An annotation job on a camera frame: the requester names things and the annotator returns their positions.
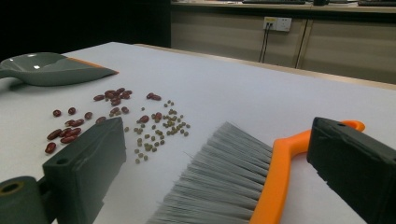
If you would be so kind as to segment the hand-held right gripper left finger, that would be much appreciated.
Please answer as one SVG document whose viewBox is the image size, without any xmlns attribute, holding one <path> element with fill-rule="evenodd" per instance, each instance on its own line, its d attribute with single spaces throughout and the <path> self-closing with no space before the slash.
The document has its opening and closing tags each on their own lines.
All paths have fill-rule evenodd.
<svg viewBox="0 0 396 224">
<path fill-rule="evenodd" d="M 121 118 L 91 126 L 43 164 L 49 190 L 60 206 L 58 224 L 92 224 L 126 162 Z"/>
</svg>

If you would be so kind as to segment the orange brush with grey bristles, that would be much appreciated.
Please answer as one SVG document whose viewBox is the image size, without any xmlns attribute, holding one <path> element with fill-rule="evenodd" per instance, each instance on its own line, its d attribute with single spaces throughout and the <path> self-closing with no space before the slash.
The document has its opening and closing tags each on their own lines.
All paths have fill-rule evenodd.
<svg viewBox="0 0 396 224">
<path fill-rule="evenodd" d="M 208 139 L 147 224 L 279 224 L 310 131 L 267 146 L 231 123 Z"/>
</svg>

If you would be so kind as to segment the beige office desk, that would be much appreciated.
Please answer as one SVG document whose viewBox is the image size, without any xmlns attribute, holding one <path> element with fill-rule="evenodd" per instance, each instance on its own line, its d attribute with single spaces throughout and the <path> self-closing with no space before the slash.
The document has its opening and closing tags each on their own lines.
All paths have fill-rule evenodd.
<svg viewBox="0 0 396 224">
<path fill-rule="evenodd" d="M 290 30 L 264 30 L 265 17 L 292 18 Z M 176 1 L 171 46 L 396 84 L 396 7 Z"/>
</svg>

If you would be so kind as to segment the small green beans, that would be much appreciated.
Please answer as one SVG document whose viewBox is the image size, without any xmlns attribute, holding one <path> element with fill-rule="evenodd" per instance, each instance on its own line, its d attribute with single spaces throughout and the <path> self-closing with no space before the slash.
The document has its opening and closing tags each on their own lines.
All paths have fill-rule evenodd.
<svg viewBox="0 0 396 224">
<path fill-rule="evenodd" d="M 149 160 L 149 155 L 165 145 L 166 138 L 174 135 L 187 137 L 191 125 L 185 116 L 175 109 L 175 102 L 167 100 L 160 107 L 151 110 L 140 107 L 139 115 L 132 125 L 126 125 L 124 131 L 134 135 L 133 153 L 136 164 Z"/>
</svg>

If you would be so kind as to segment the red kidney beans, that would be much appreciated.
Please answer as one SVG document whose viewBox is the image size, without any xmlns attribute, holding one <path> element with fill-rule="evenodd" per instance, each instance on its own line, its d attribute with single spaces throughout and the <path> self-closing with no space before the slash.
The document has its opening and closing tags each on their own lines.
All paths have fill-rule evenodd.
<svg viewBox="0 0 396 224">
<path fill-rule="evenodd" d="M 130 99 L 131 94 L 133 92 L 130 90 L 125 90 L 124 88 L 119 88 L 117 90 L 107 90 L 103 94 L 98 94 L 93 97 L 93 100 L 95 102 L 106 100 L 109 101 L 110 104 L 113 106 L 112 109 L 109 111 L 109 117 L 114 117 L 118 116 L 121 114 L 128 114 L 130 112 L 130 109 L 127 106 L 122 106 L 119 107 L 121 100 L 122 99 Z M 149 100 L 154 100 L 154 101 L 161 101 L 162 97 L 158 94 L 155 94 L 154 92 L 149 92 L 146 96 L 147 99 Z M 69 115 L 74 115 L 76 114 L 76 109 L 74 107 L 70 107 L 67 111 Z M 62 115 L 62 111 L 59 109 L 55 109 L 52 112 L 53 117 L 58 118 Z M 93 113 L 91 111 L 88 111 L 84 114 L 83 119 L 70 119 L 64 123 L 65 128 L 64 129 L 56 129 L 49 133 L 47 136 L 47 140 L 49 140 L 48 144 L 46 145 L 45 148 L 45 153 L 46 154 L 52 154 L 56 147 L 57 144 L 54 143 L 52 140 L 56 138 L 60 138 L 61 143 L 63 144 L 69 144 L 72 141 L 76 140 L 79 136 L 79 134 L 82 132 L 81 126 L 84 124 L 86 120 L 92 119 Z M 153 116 L 154 121 L 160 121 L 163 117 L 162 113 L 157 112 Z M 101 123 L 105 121 L 107 117 L 100 117 L 95 121 L 95 124 Z M 145 123 L 149 121 L 149 116 L 144 115 L 141 118 L 137 120 L 137 123 L 140 124 L 140 128 L 134 128 L 134 132 L 136 133 L 142 133 L 143 132 L 143 127 L 145 127 Z"/>
</svg>

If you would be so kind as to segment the grey dustpan with orange lip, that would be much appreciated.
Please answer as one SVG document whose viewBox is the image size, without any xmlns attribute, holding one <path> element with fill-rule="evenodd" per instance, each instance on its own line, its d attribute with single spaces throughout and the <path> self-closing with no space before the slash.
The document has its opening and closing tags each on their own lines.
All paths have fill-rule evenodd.
<svg viewBox="0 0 396 224">
<path fill-rule="evenodd" d="M 53 52 L 28 53 L 0 62 L 0 79 L 14 77 L 39 87 L 84 83 L 117 73 L 99 64 Z"/>
</svg>

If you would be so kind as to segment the white wall socket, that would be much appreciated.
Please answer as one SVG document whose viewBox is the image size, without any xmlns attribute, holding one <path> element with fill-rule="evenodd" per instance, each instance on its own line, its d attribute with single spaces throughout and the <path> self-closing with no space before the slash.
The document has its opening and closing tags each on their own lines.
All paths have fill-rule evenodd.
<svg viewBox="0 0 396 224">
<path fill-rule="evenodd" d="M 291 27 L 292 18 L 265 17 L 263 22 L 264 30 L 288 32 Z"/>
</svg>

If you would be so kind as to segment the black keyboard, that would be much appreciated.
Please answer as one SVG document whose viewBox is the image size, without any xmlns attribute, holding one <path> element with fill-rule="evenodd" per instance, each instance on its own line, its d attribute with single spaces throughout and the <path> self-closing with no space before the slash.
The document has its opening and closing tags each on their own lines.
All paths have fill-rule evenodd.
<svg viewBox="0 0 396 224">
<path fill-rule="evenodd" d="M 396 0 L 359 0 L 360 7 L 396 7 Z"/>
</svg>

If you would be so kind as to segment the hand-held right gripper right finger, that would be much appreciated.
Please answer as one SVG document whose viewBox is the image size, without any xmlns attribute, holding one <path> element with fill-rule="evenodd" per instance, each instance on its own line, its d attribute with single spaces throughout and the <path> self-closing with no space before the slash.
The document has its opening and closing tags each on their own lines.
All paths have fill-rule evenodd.
<svg viewBox="0 0 396 224">
<path fill-rule="evenodd" d="M 396 224 L 396 150 L 341 122 L 315 118 L 307 161 L 367 224 Z"/>
</svg>

